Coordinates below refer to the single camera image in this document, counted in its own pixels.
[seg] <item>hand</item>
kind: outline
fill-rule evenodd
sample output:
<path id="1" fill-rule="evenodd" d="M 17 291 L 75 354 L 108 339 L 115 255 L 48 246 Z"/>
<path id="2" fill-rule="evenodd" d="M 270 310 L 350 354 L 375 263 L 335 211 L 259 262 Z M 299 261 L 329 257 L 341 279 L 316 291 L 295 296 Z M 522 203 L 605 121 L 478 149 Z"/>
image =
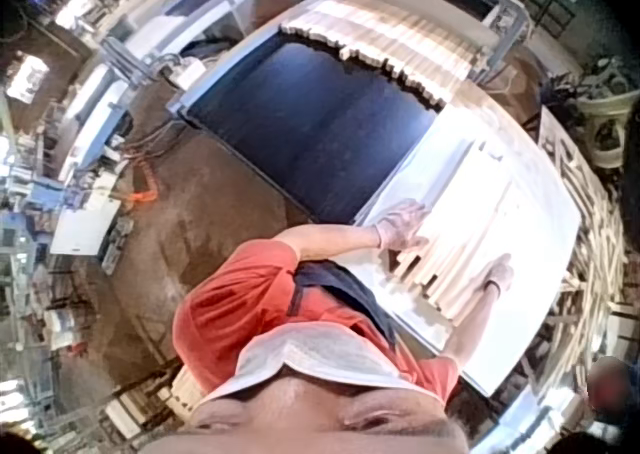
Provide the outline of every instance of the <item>hand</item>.
<path id="1" fill-rule="evenodd" d="M 513 283 L 513 268 L 509 265 L 511 254 L 503 254 L 495 261 L 489 264 L 487 275 L 485 276 L 482 287 L 486 288 L 490 285 L 497 285 L 498 295 L 511 289 Z"/>
<path id="2" fill-rule="evenodd" d="M 416 236 L 429 211 L 415 199 L 405 199 L 380 219 L 375 228 L 380 237 L 381 249 L 401 251 L 424 244 L 427 240 Z"/>

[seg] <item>orange shirt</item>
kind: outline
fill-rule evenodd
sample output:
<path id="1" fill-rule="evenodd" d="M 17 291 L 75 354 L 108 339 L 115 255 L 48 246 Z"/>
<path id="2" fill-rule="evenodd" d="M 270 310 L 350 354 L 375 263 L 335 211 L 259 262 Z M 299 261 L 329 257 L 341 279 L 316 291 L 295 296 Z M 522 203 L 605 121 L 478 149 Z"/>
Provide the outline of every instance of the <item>orange shirt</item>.
<path id="1" fill-rule="evenodd" d="M 289 322 L 325 321 L 365 337 L 406 380 L 447 401 L 458 382 L 452 359 L 417 361 L 401 343 L 392 349 L 366 316 L 324 289 L 305 289 L 297 314 L 288 315 L 297 265 L 295 252 L 281 241 L 246 242 L 178 308 L 173 343 L 205 392 L 234 375 L 240 351 L 255 336 Z"/>

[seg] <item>white face mask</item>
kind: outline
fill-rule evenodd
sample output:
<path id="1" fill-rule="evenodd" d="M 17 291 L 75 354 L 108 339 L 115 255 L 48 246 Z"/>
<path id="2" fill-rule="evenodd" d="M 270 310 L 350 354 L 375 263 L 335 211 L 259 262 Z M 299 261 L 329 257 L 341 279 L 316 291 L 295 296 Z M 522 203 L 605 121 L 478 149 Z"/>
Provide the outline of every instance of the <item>white face mask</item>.
<path id="1" fill-rule="evenodd" d="M 235 375 L 202 402 L 247 389 L 288 366 L 317 379 L 365 387 L 411 389 L 439 398 L 402 378 L 371 342 L 330 322 L 285 324 L 254 338 L 240 352 Z"/>

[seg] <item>conveyor belt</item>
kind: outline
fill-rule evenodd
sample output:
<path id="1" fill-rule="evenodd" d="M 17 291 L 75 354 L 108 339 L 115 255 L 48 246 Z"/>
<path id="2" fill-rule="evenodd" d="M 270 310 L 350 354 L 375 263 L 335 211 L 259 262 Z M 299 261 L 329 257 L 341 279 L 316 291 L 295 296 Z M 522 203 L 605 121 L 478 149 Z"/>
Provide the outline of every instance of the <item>conveyor belt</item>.
<path id="1" fill-rule="evenodd" d="M 187 112 L 313 219 L 340 223 L 353 221 L 435 116 L 380 72 L 284 34 Z"/>

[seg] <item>eye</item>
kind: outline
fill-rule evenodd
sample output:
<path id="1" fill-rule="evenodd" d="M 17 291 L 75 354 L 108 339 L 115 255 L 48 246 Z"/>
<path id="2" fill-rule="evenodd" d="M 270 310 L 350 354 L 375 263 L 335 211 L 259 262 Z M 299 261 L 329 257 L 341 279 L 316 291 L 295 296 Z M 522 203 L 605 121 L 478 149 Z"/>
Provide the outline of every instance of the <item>eye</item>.
<path id="1" fill-rule="evenodd" d="M 365 419 L 360 425 L 356 426 L 358 431 L 371 431 L 384 427 L 389 424 L 390 419 L 387 416 L 376 416 Z"/>
<path id="2" fill-rule="evenodd" d="M 376 412 L 363 416 L 356 422 L 348 424 L 348 430 L 359 432 L 386 432 L 398 424 L 400 418 L 394 412 Z"/>
<path id="3" fill-rule="evenodd" d="M 233 429 L 234 427 L 236 427 L 236 424 L 231 424 L 227 422 L 201 422 L 193 426 L 190 430 L 198 433 L 206 432 L 208 434 L 211 434 L 211 433 L 227 432 Z"/>

